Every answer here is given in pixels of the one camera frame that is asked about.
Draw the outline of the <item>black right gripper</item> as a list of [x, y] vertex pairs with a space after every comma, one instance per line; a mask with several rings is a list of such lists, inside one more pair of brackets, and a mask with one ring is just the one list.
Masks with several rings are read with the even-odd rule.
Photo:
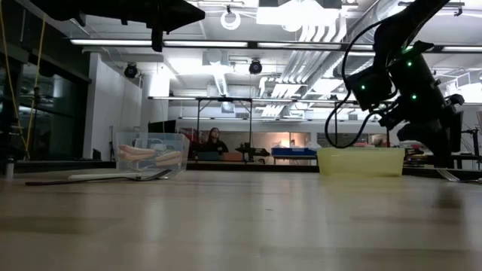
[[[455, 106], [464, 102], [460, 94], [443, 97], [438, 90], [402, 94], [381, 114], [379, 124], [393, 129], [408, 122], [398, 131], [398, 140], [422, 143], [432, 152], [436, 167], [448, 168], [450, 152], [461, 148], [463, 112]], [[431, 122], [449, 127], [450, 140], [445, 129], [425, 125]]]

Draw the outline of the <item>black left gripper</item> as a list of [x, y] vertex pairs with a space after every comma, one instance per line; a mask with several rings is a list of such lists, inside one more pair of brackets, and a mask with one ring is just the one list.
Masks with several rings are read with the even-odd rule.
[[[186, 15], [174, 15], [174, 7]], [[186, 0], [151, 0], [151, 48], [163, 51], [163, 33], [169, 34], [183, 26], [205, 19], [205, 12]]]

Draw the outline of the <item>white-handled fork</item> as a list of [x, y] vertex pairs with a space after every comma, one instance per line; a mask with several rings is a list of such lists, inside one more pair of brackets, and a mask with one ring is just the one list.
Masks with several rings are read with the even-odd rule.
[[447, 169], [436, 169], [437, 173], [444, 179], [457, 183], [480, 184], [482, 185], [482, 177], [480, 178], [458, 178]]
[[160, 172], [121, 172], [109, 174], [86, 174], [70, 175], [69, 181], [101, 181], [109, 179], [128, 179], [132, 181], [152, 181], [157, 179], [169, 179], [183, 172], [183, 168], [163, 169]]

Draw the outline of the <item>orange-handled fork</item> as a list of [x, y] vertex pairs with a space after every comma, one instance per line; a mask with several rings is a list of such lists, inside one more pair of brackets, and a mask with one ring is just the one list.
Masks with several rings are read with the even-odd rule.
[[169, 151], [162, 153], [154, 159], [155, 166], [173, 166], [182, 162], [181, 151]]
[[145, 148], [134, 148], [129, 145], [119, 145], [118, 148], [128, 154], [132, 155], [145, 155], [145, 154], [155, 154], [156, 151], [152, 149], [145, 149]]

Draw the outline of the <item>black overhead light bar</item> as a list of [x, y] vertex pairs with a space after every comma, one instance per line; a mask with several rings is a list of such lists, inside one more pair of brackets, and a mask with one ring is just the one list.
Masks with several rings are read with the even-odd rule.
[[[109, 40], [129, 40], [129, 39], [109, 39]], [[165, 41], [217, 41], [217, 40], [163, 40], [163, 43]], [[219, 48], [219, 49], [227, 49], [227, 48], [233, 48], [233, 49], [249, 49], [249, 50], [279, 50], [279, 49], [266, 49], [266, 48], [258, 48], [258, 42], [270, 42], [270, 41], [244, 41], [248, 43], [248, 47], [172, 47], [172, 48]], [[315, 43], [315, 42], [299, 42], [299, 41], [276, 41], [278, 43]], [[334, 43], [334, 44], [341, 44], [342, 47], [339, 50], [320, 50], [320, 51], [345, 51], [345, 49], [348, 48], [347, 43]], [[444, 52], [443, 48], [445, 46], [470, 46], [470, 45], [435, 45], [434, 47], [430, 48], [427, 50], [427, 53], [448, 53]], [[118, 46], [82, 46], [82, 47], [118, 47]]]

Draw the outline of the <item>yellow plastic container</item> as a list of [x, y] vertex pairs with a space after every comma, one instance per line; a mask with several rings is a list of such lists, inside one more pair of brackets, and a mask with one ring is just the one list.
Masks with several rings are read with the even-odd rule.
[[331, 177], [398, 177], [402, 175], [402, 148], [321, 148], [319, 171]]

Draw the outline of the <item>clear plastic container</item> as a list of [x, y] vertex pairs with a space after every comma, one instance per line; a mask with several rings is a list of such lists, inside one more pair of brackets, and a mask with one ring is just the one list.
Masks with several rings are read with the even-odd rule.
[[[160, 172], [163, 169], [186, 170], [190, 141], [179, 133], [118, 132], [114, 138], [116, 169], [122, 172]], [[119, 145], [155, 150], [155, 154], [132, 155], [121, 151]], [[181, 151], [182, 162], [173, 166], [155, 166], [154, 159], [162, 153]]]

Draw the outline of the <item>person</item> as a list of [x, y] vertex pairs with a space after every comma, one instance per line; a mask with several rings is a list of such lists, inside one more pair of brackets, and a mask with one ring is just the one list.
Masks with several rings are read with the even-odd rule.
[[219, 128], [211, 128], [211, 130], [209, 131], [208, 139], [203, 145], [203, 150], [209, 152], [218, 152], [219, 154], [228, 152], [226, 144], [220, 140]]

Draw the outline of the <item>blue bin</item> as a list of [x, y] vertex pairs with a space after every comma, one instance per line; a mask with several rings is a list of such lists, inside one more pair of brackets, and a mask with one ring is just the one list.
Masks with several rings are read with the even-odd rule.
[[305, 157], [316, 155], [316, 151], [309, 148], [272, 148], [271, 154], [273, 157]]

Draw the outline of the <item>black background workstation frame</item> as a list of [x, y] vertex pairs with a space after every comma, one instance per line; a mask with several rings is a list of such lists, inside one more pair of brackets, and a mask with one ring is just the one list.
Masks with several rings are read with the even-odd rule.
[[249, 143], [252, 146], [252, 109], [253, 109], [253, 99], [252, 98], [240, 98], [240, 97], [227, 97], [227, 96], [219, 96], [219, 97], [197, 97], [197, 132], [200, 131], [200, 113], [203, 109], [213, 101], [216, 102], [229, 102], [234, 104], [238, 102], [241, 105], [245, 105], [244, 102], [249, 103], [250, 107], [245, 107], [245, 110], [248, 112], [248, 117], [207, 117], [208, 120], [248, 120], [249, 121]]

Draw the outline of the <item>silver ventilation duct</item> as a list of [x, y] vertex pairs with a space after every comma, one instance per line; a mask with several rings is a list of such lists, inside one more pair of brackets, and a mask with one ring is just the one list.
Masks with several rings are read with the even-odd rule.
[[[343, 42], [351, 42], [358, 33], [369, 25], [380, 20], [379, 9], [381, 8], [382, 0], [367, 0], [370, 6], [361, 15], [360, 18], [349, 24], [347, 34], [343, 37]], [[334, 78], [341, 79], [342, 72], [342, 60], [344, 52], [337, 53], [338, 64], [328, 73]], [[372, 63], [370, 56], [348, 56], [346, 61], [346, 74], [351, 75], [356, 72], [360, 72], [362, 69], [367, 68]]]

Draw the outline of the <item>black metal table frame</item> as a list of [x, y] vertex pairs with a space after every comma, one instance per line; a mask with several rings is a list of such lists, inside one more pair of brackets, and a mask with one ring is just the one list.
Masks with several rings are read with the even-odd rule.
[[[17, 162], [14, 167], [15, 173], [33, 172], [56, 172], [81, 169], [115, 169], [116, 163], [105, 161], [33, 161]], [[318, 172], [317, 166], [279, 166], [263, 165], [255, 163], [189, 163], [187, 170], [198, 171], [241, 171], [241, 172]], [[448, 169], [448, 172], [459, 180], [475, 180], [482, 178], [482, 171], [464, 169]], [[411, 175], [424, 178], [440, 178], [436, 169], [404, 167], [403, 175]]]

